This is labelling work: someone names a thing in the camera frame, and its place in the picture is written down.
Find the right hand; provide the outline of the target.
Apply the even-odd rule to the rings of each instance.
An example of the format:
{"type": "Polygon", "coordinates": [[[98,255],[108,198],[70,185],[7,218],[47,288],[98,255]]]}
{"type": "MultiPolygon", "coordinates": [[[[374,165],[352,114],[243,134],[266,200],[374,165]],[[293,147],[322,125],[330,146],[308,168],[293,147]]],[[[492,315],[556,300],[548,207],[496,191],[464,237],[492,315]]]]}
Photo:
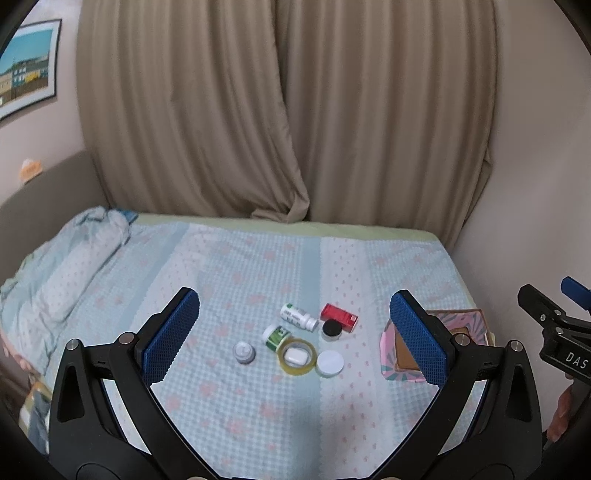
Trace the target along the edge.
{"type": "Polygon", "coordinates": [[[556,411],[546,431],[547,439],[552,443],[556,443],[568,428],[573,402],[572,387],[573,385],[570,385],[560,395],[556,411]]]}

